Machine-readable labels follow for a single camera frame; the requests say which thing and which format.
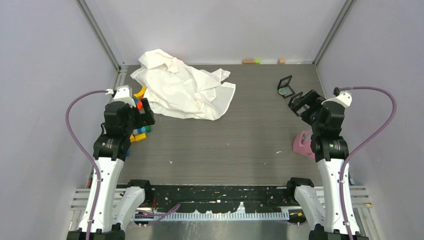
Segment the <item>white shirt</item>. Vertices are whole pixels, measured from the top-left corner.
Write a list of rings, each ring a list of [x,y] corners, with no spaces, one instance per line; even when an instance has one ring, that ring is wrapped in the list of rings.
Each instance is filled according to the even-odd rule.
[[[156,114],[216,121],[228,110],[236,84],[227,82],[230,71],[197,69],[161,49],[145,52],[140,68],[130,77],[146,87],[144,97]]]

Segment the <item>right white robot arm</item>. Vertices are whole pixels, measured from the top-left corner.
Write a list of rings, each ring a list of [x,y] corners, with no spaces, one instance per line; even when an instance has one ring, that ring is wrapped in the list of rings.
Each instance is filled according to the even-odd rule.
[[[285,198],[300,205],[309,224],[310,240],[365,240],[353,210],[349,184],[349,149],[340,135],[345,110],[352,103],[348,91],[324,99],[315,90],[291,97],[288,106],[311,126],[310,147],[322,179],[324,202],[320,202],[311,179],[292,177]]]

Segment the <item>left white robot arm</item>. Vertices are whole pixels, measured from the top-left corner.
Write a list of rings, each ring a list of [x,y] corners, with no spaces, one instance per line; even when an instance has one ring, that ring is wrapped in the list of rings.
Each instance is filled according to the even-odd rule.
[[[142,108],[123,101],[105,106],[101,134],[93,145],[94,173],[84,214],[76,230],[69,231],[68,240],[123,240],[125,229],[136,209],[153,202],[148,180],[131,180],[118,204],[114,204],[118,178],[131,146],[135,129],[155,124],[154,112],[147,98]]]

